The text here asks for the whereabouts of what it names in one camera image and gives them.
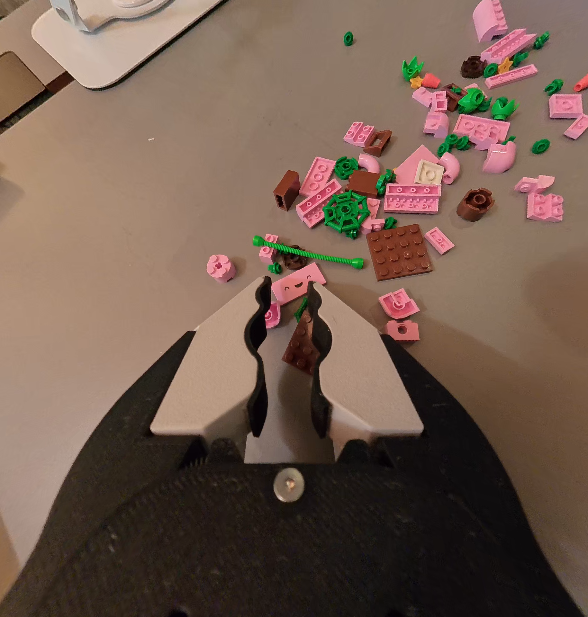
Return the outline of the pink round brick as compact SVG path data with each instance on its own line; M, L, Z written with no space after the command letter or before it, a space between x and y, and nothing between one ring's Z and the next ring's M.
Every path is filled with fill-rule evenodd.
M213 254L208 259L206 272L215 281L226 283L235 277L236 267L226 255Z

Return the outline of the pile of small toy bricks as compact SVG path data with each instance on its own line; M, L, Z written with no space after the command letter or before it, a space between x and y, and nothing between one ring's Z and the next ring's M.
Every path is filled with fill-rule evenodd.
M359 234L419 225L436 255L427 316L469 335L525 348L528 371L588 372L588 94L563 86L588 70L588 1L477 1L490 12L487 50L473 50L473 1L258 1L252 42L276 70L279 107L309 94L310 136L359 115L344 141L369 145L359 162L327 161L375 207ZM415 184L421 160L444 166L441 185ZM301 183L299 216L324 224L321 174ZM494 205L457 215L470 189Z

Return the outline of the grey desk hatch lid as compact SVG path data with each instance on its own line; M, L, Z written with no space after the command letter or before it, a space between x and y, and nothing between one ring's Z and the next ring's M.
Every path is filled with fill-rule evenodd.
M14 52L0 55L0 123L45 91L43 83Z

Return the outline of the white board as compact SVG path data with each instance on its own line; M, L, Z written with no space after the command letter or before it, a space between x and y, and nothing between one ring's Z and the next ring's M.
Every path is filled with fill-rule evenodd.
M220 1L51 1L32 38L88 89L115 84Z

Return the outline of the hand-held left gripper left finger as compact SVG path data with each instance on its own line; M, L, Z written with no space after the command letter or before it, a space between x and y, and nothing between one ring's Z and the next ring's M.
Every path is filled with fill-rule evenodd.
M202 322L152 421L156 435L258 437L267 417L264 365L271 280L259 277Z

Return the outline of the brown round brick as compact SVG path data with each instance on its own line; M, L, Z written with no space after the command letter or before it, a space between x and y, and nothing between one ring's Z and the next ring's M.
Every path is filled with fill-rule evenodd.
M489 189L470 189L457 206L457 215L466 221L478 221L493 205L494 199Z

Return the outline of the green ribbed rod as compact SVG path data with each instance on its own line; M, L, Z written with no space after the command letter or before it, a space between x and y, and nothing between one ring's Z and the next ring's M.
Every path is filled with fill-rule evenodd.
M308 252L303 249L297 249L292 246L283 245L283 244L279 244L279 243L266 240L265 238L260 237L258 235L253 237L252 244L258 247L267 247L267 248L274 249L284 255L285 254L296 255L296 256L305 257L308 259L326 261L326 262L331 262L331 263L336 263L336 264L344 264L344 265L351 266L355 269L362 269L364 266L364 262L365 262L363 258L342 258L342 257L331 256L331 255Z

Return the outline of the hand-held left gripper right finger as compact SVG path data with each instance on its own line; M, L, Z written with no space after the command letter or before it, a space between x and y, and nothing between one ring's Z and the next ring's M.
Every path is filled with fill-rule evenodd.
M322 285L310 282L307 297L319 351L311 393L317 434L334 445L420 435L423 423L378 330Z

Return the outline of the brown studded plate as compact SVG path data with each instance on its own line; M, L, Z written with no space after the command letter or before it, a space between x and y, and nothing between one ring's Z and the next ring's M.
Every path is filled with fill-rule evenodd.
M301 314L286 351L282 356L283 362L298 368L310 376L313 375L315 363L319 358L319 351L312 341L312 329L312 317L309 311L305 310Z
M419 225L381 229L366 237L378 282L430 273L434 269Z

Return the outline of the brown square brick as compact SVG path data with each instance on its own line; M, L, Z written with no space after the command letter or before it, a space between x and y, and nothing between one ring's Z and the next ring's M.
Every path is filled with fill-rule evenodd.
M299 195L301 183L298 172L288 170L274 189L274 198L279 209L287 212Z

